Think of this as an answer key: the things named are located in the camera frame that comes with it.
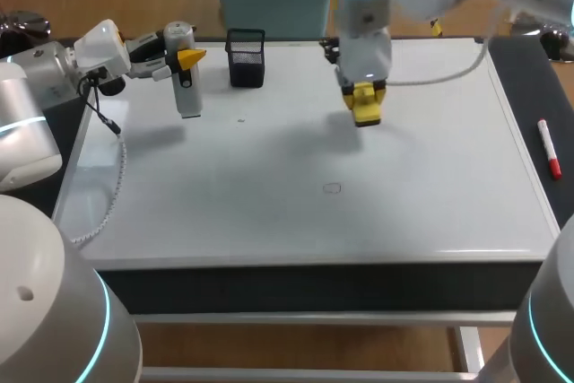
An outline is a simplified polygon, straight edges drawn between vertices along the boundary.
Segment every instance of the wooden floor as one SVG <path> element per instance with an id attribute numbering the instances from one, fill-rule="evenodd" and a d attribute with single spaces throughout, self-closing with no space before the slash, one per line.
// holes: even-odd
<path id="1" fill-rule="evenodd" d="M 471 0 L 443 20 L 446 36 L 482 35 L 494 0 Z M 6 11 L 32 10 L 52 22 L 56 38 L 84 34 L 104 18 L 125 35 L 161 29 L 174 20 L 192 22 L 200 36 L 223 36 L 218 0 L 0 0 Z M 501 33 L 508 31 L 502 22 Z M 334 32 L 333 23 L 329 32 Z M 426 22 L 393 11 L 393 36 L 430 36 Z M 574 74 L 556 65 L 570 101 Z M 258 367 L 341 370 L 458 370 L 452 334 L 436 327 L 194 326 L 141 325 L 148 366 Z M 506 328 L 481 331 L 488 357 L 508 334 Z"/>

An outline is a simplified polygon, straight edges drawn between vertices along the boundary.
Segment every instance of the white table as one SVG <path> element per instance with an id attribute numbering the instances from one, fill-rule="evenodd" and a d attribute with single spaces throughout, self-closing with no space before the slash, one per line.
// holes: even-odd
<path id="1" fill-rule="evenodd" d="M 132 81 L 102 111 L 124 128 L 128 166 L 117 211 L 83 249 L 99 270 L 542 260 L 559 232 L 512 110 L 487 57 L 463 79 L 389 88 L 380 126 L 357 129 L 315 43 L 265 47 L 265 85 L 229 86 L 222 44 L 200 64 L 204 114 L 178 116 L 170 82 Z M 470 65 L 473 39 L 394 43 L 393 81 Z M 98 225 L 118 170 L 115 137 L 90 120 L 68 168 L 55 221 L 74 237 Z M 512 313 L 140 317 L 141 321 L 508 324 Z M 468 370 L 475 328 L 462 329 Z M 151 379 L 230 379 L 149 370 Z M 443 381 L 339 375 L 339 381 Z M 245 373 L 255 381 L 332 375 Z M 444 381 L 473 379 L 445 375 Z"/>

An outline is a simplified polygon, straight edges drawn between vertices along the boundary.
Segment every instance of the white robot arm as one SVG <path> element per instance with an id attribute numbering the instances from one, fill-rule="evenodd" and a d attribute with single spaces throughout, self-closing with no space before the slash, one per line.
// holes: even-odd
<path id="1" fill-rule="evenodd" d="M 78 39 L 74 48 L 49 42 L 0 60 L 0 192 L 27 186 L 61 168 L 43 110 L 85 93 L 85 81 L 112 96 L 124 89 L 124 75 L 135 71 L 156 81 L 171 77 L 182 117 L 197 117 L 201 99 L 196 63 L 205 50 L 194 49 L 191 26 L 183 22 L 168 25 L 162 40 L 170 45 L 163 59 L 132 63 L 116 24 L 105 20 Z M 118 133 L 113 121 L 109 126 Z"/>

